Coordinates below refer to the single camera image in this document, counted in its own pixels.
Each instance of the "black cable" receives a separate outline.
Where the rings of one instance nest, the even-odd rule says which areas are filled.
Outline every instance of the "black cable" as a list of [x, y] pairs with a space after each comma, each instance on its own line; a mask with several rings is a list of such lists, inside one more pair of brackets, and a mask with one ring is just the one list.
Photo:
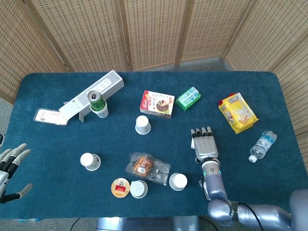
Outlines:
[[79, 221], [80, 220], [80, 218], [78, 218], [73, 224], [72, 224], [72, 226], [71, 226], [71, 229], [69, 230], [69, 231], [72, 231], [72, 229], [73, 229], [73, 226], [77, 223], [77, 221]]
[[202, 220], [206, 220], [208, 223], [210, 223], [215, 228], [216, 231], [219, 231], [218, 227], [212, 221], [210, 221], [209, 219], [206, 219], [206, 218], [203, 218], [203, 217], [199, 217], [199, 218], [201, 218]]
[[256, 218], [256, 220], [257, 220], [259, 226], [260, 226], [260, 229], [261, 229], [262, 231], [264, 231], [264, 228], [263, 228], [263, 226], [262, 226], [262, 224], [261, 224], [261, 222], [260, 222], [258, 216], [257, 216], [256, 213], [254, 212], [254, 210], [253, 210], [249, 205], [247, 205], [247, 204], [245, 204], [245, 203], [239, 202], [239, 205], [243, 205], [243, 206], [247, 207], [247, 208], [253, 213], [253, 215], [255, 216], [255, 218]]

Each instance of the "table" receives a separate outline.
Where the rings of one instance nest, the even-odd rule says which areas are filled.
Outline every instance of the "table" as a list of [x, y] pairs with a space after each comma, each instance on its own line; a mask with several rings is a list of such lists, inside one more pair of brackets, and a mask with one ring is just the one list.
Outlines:
[[[7, 187], [17, 192], [29, 182], [32, 191], [21, 200], [0, 205], [0, 218], [167, 217], [206, 215], [199, 178], [201, 165], [190, 148], [190, 129], [211, 126], [228, 197], [247, 204], [274, 204], [289, 211], [288, 198], [308, 188], [307, 174], [277, 77], [270, 72], [119, 72], [125, 87], [107, 100], [109, 116], [91, 113], [82, 124], [75, 116], [65, 127], [33, 121], [38, 108], [57, 110], [105, 73], [33, 73], [21, 83], [12, 111], [4, 149], [26, 142], [32, 150]], [[172, 118], [149, 115], [151, 132], [135, 131], [144, 90], [178, 97], [190, 86], [201, 99], [184, 112], [174, 106]], [[218, 109], [218, 101], [240, 92], [260, 119], [235, 134]], [[265, 130], [276, 143], [255, 164], [249, 150]], [[87, 171], [79, 162], [85, 153], [98, 154], [101, 167]], [[180, 192], [148, 183], [142, 199], [115, 198], [116, 178], [137, 180], [124, 171], [132, 152], [148, 152], [170, 163], [171, 174], [183, 173], [187, 187]]]

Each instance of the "plastic water bottle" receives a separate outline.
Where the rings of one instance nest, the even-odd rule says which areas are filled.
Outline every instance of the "plastic water bottle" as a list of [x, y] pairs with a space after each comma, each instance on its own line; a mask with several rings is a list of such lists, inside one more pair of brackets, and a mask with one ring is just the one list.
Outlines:
[[250, 157], [248, 159], [255, 163], [258, 159], [264, 158], [266, 152], [275, 143], [276, 139], [277, 135], [274, 132], [263, 132], [256, 144], [250, 149]]

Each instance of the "canned drink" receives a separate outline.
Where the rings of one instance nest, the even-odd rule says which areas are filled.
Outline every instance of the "canned drink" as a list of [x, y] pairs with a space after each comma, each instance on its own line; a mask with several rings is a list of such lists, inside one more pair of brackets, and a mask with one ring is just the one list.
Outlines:
[[101, 111], [106, 106], [106, 101], [102, 98], [102, 95], [96, 90], [91, 90], [88, 93], [88, 99], [90, 101], [91, 109], [95, 112]]

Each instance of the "yellow bag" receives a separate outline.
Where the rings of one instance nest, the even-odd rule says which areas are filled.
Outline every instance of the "yellow bag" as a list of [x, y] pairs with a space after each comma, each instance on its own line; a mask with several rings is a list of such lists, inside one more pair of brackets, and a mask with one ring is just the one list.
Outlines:
[[236, 134], [252, 127], [259, 120], [240, 93], [220, 101], [218, 108]]

